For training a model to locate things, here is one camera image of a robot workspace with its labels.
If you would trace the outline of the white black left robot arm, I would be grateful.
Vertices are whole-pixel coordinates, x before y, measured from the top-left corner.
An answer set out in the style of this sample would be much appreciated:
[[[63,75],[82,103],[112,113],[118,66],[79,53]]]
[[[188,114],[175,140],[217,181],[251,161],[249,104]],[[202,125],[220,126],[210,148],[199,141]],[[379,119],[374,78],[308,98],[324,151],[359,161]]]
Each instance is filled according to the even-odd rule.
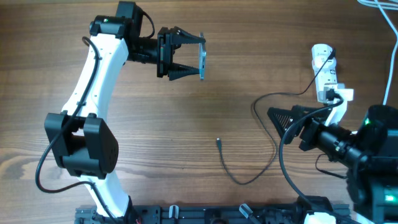
[[[119,144],[106,118],[118,75],[128,61],[151,63],[159,78],[177,80],[205,74],[206,40],[179,28],[163,27],[141,36],[147,17],[136,3],[121,1],[114,16],[96,16],[83,38],[88,56],[78,83],[61,112],[47,115],[45,153],[85,185],[96,203],[89,219],[98,223],[140,223],[115,167]]]

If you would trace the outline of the blue screen smartphone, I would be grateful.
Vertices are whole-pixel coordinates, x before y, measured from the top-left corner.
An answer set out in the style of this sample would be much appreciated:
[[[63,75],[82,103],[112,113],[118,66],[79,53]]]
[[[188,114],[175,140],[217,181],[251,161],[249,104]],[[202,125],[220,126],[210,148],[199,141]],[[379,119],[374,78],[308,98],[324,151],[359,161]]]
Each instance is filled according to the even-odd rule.
[[[199,59],[199,75],[200,80],[203,81],[205,79],[205,66],[206,66],[206,47],[205,43],[199,44],[199,51],[198,51],[198,59]]]

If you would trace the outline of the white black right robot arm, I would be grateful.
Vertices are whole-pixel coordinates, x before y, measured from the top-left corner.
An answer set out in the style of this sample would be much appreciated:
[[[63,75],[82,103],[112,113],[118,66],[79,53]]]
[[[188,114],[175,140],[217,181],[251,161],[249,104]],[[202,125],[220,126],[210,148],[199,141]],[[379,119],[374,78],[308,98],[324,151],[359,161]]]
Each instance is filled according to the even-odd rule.
[[[397,109],[372,105],[358,132],[323,124],[326,111],[295,105],[267,111],[281,144],[301,139],[299,148],[317,148],[347,167],[347,190],[354,210],[374,223],[397,223]]]

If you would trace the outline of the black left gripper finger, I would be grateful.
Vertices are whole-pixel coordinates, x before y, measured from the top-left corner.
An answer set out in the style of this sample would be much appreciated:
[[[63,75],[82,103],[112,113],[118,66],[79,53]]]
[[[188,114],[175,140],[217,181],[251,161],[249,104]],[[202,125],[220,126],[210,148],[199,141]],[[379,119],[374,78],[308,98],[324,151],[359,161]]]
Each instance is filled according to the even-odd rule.
[[[172,28],[170,32],[171,43],[174,45],[204,44],[206,42],[205,38],[192,35],[179,27]]]
[[[173,63],[169,67],[168,77],[170,81],[177,80],[179,78],[183,78],[189,75],[197,75],[200,71],[198,68],[191,67],[188,65],[182,65],[179,63]]]

